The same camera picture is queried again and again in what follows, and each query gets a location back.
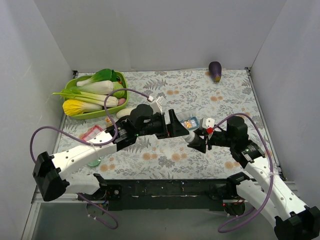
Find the white cap pill bottle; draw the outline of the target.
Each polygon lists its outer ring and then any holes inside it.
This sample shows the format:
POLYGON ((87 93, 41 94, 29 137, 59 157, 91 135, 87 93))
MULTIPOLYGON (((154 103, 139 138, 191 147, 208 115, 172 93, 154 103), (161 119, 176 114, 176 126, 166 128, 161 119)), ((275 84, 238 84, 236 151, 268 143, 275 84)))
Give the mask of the white cap pill bottle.
POLYGON ((194 133, 193 131, 190 131, 188 135, 184 135, 182 137, 188 144, 198 144, 201 142, 200 137, 194 133))

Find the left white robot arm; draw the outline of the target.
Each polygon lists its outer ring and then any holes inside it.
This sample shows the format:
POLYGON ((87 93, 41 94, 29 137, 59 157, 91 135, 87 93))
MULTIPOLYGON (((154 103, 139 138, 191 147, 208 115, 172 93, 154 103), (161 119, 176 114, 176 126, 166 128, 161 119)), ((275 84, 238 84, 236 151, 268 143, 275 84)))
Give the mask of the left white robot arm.
POLYGON ((155 112, 150 105, 139 104, 129 115, 121 117, 115 126, 97 134, 91 140, 69 150, 38 155, 33 178, 45 202, 58 199, 65 193, 91 195, 95 200, 106 196, 103 178, 97 174, 76 178, 72 173, 100 157, 116 153, 136 143, 138 137, 155 135, 158 139, 189 135, 173 109, 155 112))

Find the blue rectangular pill box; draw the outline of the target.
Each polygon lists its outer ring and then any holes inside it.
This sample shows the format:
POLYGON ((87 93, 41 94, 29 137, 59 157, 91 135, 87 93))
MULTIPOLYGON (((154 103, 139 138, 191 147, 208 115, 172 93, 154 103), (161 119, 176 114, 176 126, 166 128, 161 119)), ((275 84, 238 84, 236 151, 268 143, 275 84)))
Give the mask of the blue rectangular pill box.
POLYGON ((176 114, 179 122, 189 131, 199 127, 196 108, 191 108, 176 114))

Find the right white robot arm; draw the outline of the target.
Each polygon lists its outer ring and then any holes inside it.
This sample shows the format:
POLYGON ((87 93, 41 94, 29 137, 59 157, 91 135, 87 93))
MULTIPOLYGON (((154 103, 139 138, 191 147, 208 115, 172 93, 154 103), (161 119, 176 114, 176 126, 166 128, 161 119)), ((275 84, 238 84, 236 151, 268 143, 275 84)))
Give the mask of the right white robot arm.
POLYGON ((216 131, 212 118, 184 136, 189 148, 205 153, 212 146, 227 147, 246 173, 228 177, 227 195, 241 197, 254 208, 245 216, 262 214, 279 240, 312 240, 320 235, 320 210, 309 207, 281 179, 265 152, 249 139, 248 126, 240 116, 230 116, 226 130, 216 131))

